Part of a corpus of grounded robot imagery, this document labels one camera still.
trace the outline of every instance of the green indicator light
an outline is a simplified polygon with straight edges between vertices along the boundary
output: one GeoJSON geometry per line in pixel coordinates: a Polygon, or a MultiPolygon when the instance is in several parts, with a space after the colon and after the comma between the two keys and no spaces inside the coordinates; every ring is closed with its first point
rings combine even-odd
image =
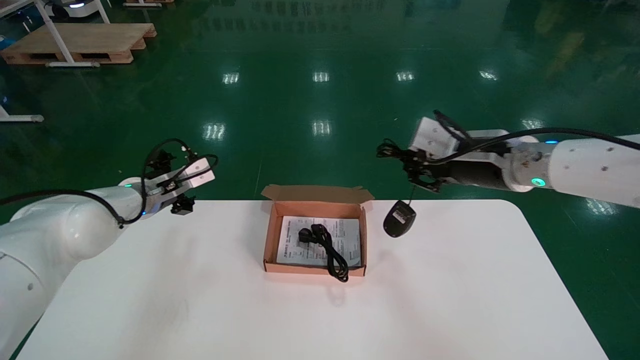
{"type": "Polygon", "coordinates": [[[534,177],[533,179],[531,179],[531,183],[536,186],[545,186],[547,184],[545,183],[544,180],[540,179],[539,177],[534,177]]]}

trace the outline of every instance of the wooden pallet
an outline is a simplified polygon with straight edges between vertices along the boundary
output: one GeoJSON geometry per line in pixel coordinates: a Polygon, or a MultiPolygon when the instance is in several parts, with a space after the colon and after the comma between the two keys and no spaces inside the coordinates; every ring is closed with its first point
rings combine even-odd
{"type": "MultiPolygon", "coordinates": [[[[153,24],[56,24],[75,61],[130,63],[131,50],[144,49],[144,38],[157,35],[153,24]]],[[[8,64],[65,61],[46,26],[0,51],[8,64]]]]}

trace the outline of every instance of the box flap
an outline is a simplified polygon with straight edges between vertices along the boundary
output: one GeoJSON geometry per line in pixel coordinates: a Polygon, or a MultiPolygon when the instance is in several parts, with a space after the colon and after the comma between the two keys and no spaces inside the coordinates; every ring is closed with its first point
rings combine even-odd
{"type": "Polygon", "coordinates": [[[374,197],[362,186],[341,188],[319,185],[267,185],[262,195],[273,201],[325,201],[343,204],[363,204],[374,197]]]}

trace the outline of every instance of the instruction manual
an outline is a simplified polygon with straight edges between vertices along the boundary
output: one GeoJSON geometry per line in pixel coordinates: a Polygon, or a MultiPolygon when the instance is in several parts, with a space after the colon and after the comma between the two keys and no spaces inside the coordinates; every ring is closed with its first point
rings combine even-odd
{"type": "Polygon", "coordinates": [[[326,252],[316,243],[301,243],[298,232],[304,227],[322,224],[331,234],[333,248],[349,266],[360,266],[360,224],[352,218],[282,217],[278,243],[278,263],[326,266],[326,252]]]}

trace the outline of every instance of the black cable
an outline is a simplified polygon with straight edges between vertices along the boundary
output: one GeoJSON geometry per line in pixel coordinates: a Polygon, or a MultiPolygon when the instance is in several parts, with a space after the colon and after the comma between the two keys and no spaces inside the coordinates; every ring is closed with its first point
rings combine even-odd
{"type": "Polygon", "coordinates": [[[411,150],[402,150],[391,139],[384,139],[380,145],[376,148],[376,157],[378,158],[412,158],[415,153],[411,150]]]}
{"type": "Polygon", "coordinates": [[[12,196],[9,196],[9,197],[5,197],[4,199],[0,199],[0,206],[11,204],[12,202],[17,202],[17,201],[30,199],[32,197],[55,196],[55,195],[77,195],[77,196],[82,196],[82,197],[88,197],[89,199],[95,200],[95,201],[99,202],[102,206],[107,208],[109,213],[111,213],[111,215],[113,215],[113,217],[116,219],[116,221],[119,224],[121,224],[124,221],[124,219],[116,212],[116,209],[114,209],[113,206],[111,206],[111,204],[108,203],[106,200],[104,200],[102,197],[99,197],[98,195],[95,195],[94,193],[82,192],[82,191],[78,191],[78,190],[68,190],[68,189],[39,190],[39,191],[36,191],[36,192],[21,193],[21,194],[18,194],[18,195],[12,195],[12,196]]]}
{"type": "MultiPolygon", "coordinates": [[[[444,163],[448,163],[449,161],[459,158],[465,154],[468,154],[473,151],[478,151],[487,146],[495,145],[496,143],[501,143],[506,140],[510,140],[513,138],[519,138],[521,136],[527,135],[540,135],[540,134],[572,134],[579,136],[586,136],[590,138],[596,138],[600,140],[604,140],[611,143],[616,143],[618,145],[622,145],[625,147],[629,147],[634,150],[640,150],[640,143],[631,142],[629,140],[624,140],[621,138],[616,138],[615,136],[598,133],[596,131],[589,130],[580,130],[580,129],[570,129],[567,127],[543,127],[541,129],[530,129],[517,131],[515,133],[510,133],[502,136],[497,136],[495,138],[491,138],[485,142],[479,143],[473,147],[469,147],[468,149],[455,152],[449,156],[440,159],[423,159],[423,161],[429,165],[442,165],[444,163]]],[[[389,139],[384,139],[383,142],[378,146],[376,151],[376,156],[379,158],[397,158],[400,160],[410,160],[415,157],[415,153],[411,150],[402,150],[395,142],[389,139]]]]}
{"type": "Polygon", "coordinates": [[[438,124],[440,124],[440,126],[442,126],[442,128],[445,131],[447,131],[451,136],[453,136],[457,141],[464,142],[465,140],[471,140],[471,136],[469,135],[469,133],[466,132],[460,125],[458,125],[457,122],[453,121],[452,118],[448,117],[447,115],[444,115],[442,112],[438,110],[433,110],[433,115],[435,115],[434,118],[438,122],[438,124]],[[458,133],[456,133],[455,131],[453,131],[450,127],[452,127],[454,130],[461,133],[462,136],[464,136],[464,138],[460,136],[458,133]]]}
{"type": "Polygon", "coordinates": [[[344,257],[333,248],[331,234],[326,230],[324,225],[313,224],[311,225],[311,230],[307,228],[300,230],[300,232],[298,232],[298,240],[303,243],[316,243],[324,247],[324,251],[326,252],[326,267],[329,275],[341,282],[349,281],[349,265],[344,257]],[[338,263],[338,269],[335,268],[334,260],[338,263]]]}
{"type": "Polygon", "coordinates": [[[128,220],[123,220],[122,222],[119,222],[120,227],[122,227],[122,225],[133,224],[136,221],[140,220],[142,215],[144,215],[145,208],[147,207],[147,188],[145,187],[145,174],[147,173],[147,166],[151,162],[151,159],[156,155],[156,152],[158,150],[160,150],[162,148],[162,146],[165,146],[166,144],[168,144],[170,142],[179,143],[180,145],[183,146],[184,150],[189,154],[190,157],[191,156],[195,156],[193,151],[191,151],[191,148],[189,147],[189,145],[187,145],[185,142],[183,142],[182,140],[180,140],[178,138],[167,139],[167,140],[157,144],[156,146],[154,146],[154,148],[151,149],[151,151],[147,155],[147,158],[145,159],[145,163],[142,165],[142,173],[140,175],[140,186],[141,186],[140,187],[140,189],[141,189],[140,196],[142,197],[142,204],[140,206],[140,212],[138,212],[138,214],[134,218],[131,218],[131,219],[128,219],[128,220]]]}
{"type": "Polygon", "coordinates": [[[409,195],[409,203],[407,205],[411,205],[411,201],[413,200],[413,193],[415,192],[415,185],[411,189],[411,195],[409,195]]]}
{"type": "Polygon", "coordinates": [[[211,167],[209,167],[209,168],[207,168],[207,169],[205,169],[205,170],[203,170],[201,172],[197,172],[197,173],[195,173],[193,175],[189,175],[187,177],[183,177],[182,179],[176,180],[175,183],[176,184],[182,184],[185,181],[189,181],[189,180],[193,179],[194,177],[198,177],[198,176],[204,175],[204,174],[206,174],[206,173],[208,173],[210,171],[213,171],[213,169],[211,167]]]}
{"type": "MultiPolygon", "coordinates": [[[[136,215],[132,219],[125,220],[123,217],[121,217],[118,214],[118,212],[113,208],[113,206],[111,206],[111,204],[109,204],[102,197],[99,197],[98,195],[95,195],[95,194],[90,193],[90,192],[83,192],[83,191],[79,191],[79,190],[68,190],[68,189],[39,190],[39,191],[35,191],[35,192],[28,192],[28,193],[22,193],[22,194],[18,194],[18,195],[12,195],[12,196],[6,197],[4,199],[0,199],[0,206],[7,205],[7,204],[10,204],[10,203],[13,203],[13,202],[17,202],[17,201],[21,201],[21,200],[30,199],[30,198],[33,198],[33,197],[55,196],[55,195],[77,195],[77,196],[87,197],[89,199],[95,200],[95,201],[99,202],[101,205],[103,205],[109,211],[109,213],[115,218],[115,220],[118,222],[118,225],[120,226],[120,228],[122,228],[123,225],[133,224],[134,222],[138,221],[142,217],[143,213],[145,212],[145,208],[147,207],[147,191],[146,191],[146,188],[145,188],[145,174],[147,172],[147,166],[151,162],[151,159],[153,158],[153,156],[155,156],[156,152],[162,146],[164,146],[164,145],[166,145],[166,144],[168,144],[170,142],[177,142],[181,146],[183,146],[184,150],[189,154],[189,157],[196,156],[193,153],[193,151],[191,150],[191,148],[189,148],[189,146],[185,142],[183,142],[182,140],[180,140],[178,138],[167,139],[167,140],[159,143],[158,145],[156,145],[149,152],[149,154],[147,155],[147,158],[145,159],[145,163],[144,163],[144,165],[142,167],[142,175],[140,176],[140,184],[141,184],[140,196],[142,197],[142,205],[141,205],[140,212],[138,213],[138,215],[136,215]]],[[[213,166],[217,165],[218,164],[218,157],[217,156],[208,154],[208,155],[205,155],[203,157],[211,157],[211,156],[216,158],[216,161],[214,162],[213,166]]]]}
{"type": "Polygon", "coordinates": [[[629,140],[624,140],[621,138],[616,138],[615,136],[611,136],[611,135],[607,135],[607,134],[603,134],[603,133],[598,133],[596,131],[589,131],[589,130],[580,130],[580,129],[570,129],[567,127],[543,127],[541,129],[530,129],[530,130],[523,130],[523,131],[516,131],[515,133],[510,133],[510,134],[506,134],[506,135],[502,135],[502,136],[497,136],[495,138],[489,139],[483,143],[479,143],[476,146],[470,147],[468,149],[465,149],[463,151],[458,151],[455,152],[449,156],[446,156],[444,158],[441,159],[427,159],[425,162],[430,164],[430,165],[441,165],[444,163],[447,163],[455,158],[459,158],[462,155],[468,154],[472,151],[477,151],[479,149],[485,148],[487,146],[491,146],[491,145],[495,145],[496,143],[501,143],[503,141],[506,140],[510,140],[513,138],[520,138],[521,136],[527,136],[527,135],[540,135],[540,134],[572,134],[572,135],[579,135],[579,136],[586,136],[589,138],[596,138],[596,139],[600,139],[600,140],[604,140],[607,142],[612,142],[612,143],[616,143],[618,145],[622,145],[625,147],[629,147],[631,149],[634,150],[640,150],[640,143],[635,143],[635,142],[631,142],[629,140]]]}

